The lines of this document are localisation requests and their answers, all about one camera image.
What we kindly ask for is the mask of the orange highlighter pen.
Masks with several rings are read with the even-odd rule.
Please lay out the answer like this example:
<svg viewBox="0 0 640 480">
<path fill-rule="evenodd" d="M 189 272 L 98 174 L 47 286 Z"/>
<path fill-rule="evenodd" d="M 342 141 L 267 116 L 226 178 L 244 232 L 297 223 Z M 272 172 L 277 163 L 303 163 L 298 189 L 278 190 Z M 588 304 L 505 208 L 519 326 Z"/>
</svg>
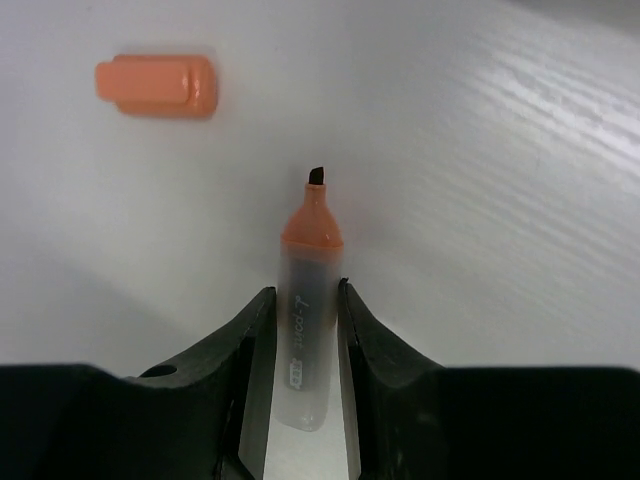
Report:
<svg viewBox="0 0 640 480">
<path fill-rule="evenodd" d="M 328 411 L 343 249 L 324 169 L 315 167 L 281 233 L 276 289 L 274 414 L 306 432 L 318 430 Z"/>
</svg>

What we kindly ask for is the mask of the orange highlighter cap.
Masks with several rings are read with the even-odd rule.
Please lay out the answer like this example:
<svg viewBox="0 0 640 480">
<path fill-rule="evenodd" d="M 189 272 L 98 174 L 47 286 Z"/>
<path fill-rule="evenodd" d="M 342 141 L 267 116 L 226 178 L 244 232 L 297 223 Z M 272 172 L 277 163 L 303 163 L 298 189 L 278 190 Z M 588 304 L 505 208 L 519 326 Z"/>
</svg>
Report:
<svg viewBox="0 0 640 480">
<path fill-rule="evenodd" d="M 218 104 L 217 76 L 203 55 L 115 56 L 94 69 L 96 95 L 121 113 L 202 119 Z"/>
</svg>

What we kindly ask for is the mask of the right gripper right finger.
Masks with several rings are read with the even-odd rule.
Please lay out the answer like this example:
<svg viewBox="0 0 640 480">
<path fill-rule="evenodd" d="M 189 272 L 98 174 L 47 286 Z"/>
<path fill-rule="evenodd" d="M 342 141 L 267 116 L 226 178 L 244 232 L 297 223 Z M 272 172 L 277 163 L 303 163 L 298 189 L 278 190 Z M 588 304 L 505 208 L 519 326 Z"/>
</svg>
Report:
<svg viewBox="0 0 640 480">
<path fill-rule="evenodd" d="M 635 479 L 639 374 L 628 368 L 444 367 L 338 287 L 353 479 Z"/>
</svg>

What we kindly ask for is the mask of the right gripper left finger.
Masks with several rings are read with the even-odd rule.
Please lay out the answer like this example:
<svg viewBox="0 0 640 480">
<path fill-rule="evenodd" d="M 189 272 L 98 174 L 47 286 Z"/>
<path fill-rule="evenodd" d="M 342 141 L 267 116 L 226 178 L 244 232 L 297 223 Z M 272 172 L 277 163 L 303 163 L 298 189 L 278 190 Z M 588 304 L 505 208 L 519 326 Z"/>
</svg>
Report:
<svg viewBox="0 0 640 480">
<path fill-rule="evenodd" d="M 137 377 L 85 364 L 1 369 L 5 479 L 260 479 L 276 293 Z"/>
</svg>

